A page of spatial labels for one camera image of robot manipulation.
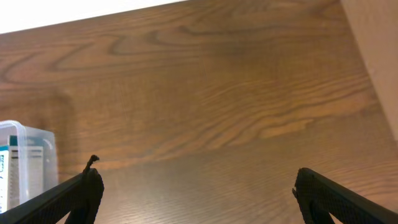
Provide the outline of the white blue small box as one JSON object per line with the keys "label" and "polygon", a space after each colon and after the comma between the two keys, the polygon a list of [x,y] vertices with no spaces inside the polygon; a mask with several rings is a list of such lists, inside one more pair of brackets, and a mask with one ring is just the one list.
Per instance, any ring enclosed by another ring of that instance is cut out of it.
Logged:
{"label": "white blue small box", "polygon": [[[44,140],[27,138],[27,195],[33,198],[44,190]],[[9,136],[1,146],[1,213],[20,205],[19,151],[17,136]]]}

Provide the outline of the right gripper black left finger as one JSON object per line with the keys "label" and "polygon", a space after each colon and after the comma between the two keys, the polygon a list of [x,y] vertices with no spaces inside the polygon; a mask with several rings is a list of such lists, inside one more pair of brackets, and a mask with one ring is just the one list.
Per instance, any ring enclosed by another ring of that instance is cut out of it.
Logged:
{"label": "right gripper black left finger", "polygon": [[1,214],[1,223],[93,224],[104,192],[102,177],[91,165],[99,159],[92,155],[83,172],[64,183]]}

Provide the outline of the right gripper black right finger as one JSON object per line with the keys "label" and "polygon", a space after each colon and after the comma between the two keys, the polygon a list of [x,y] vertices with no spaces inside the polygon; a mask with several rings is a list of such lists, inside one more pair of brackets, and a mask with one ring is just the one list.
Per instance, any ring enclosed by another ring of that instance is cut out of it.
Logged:
{"label": "right gripper black right finger", "polygon": [[294,188],[306,224],[397,223],[397,214],[337,184],[325,176],[303,167],[298,170]]}

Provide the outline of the clear plastic container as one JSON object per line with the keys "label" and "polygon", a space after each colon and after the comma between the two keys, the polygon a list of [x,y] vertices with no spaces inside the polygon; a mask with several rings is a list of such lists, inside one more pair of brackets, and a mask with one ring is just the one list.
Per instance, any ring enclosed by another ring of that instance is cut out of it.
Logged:
{"label": "clear plastic container", "polygon": [[1,213],[58,185],[55,135],[1,121]]}

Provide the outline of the brown cardboard box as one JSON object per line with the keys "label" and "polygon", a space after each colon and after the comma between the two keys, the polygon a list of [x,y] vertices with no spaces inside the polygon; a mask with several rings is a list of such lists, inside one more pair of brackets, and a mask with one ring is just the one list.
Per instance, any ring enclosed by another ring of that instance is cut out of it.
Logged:
{"label": "brown cardboard box", "polygon": [[342,0],[341,3],[397,139],[397,0]]}

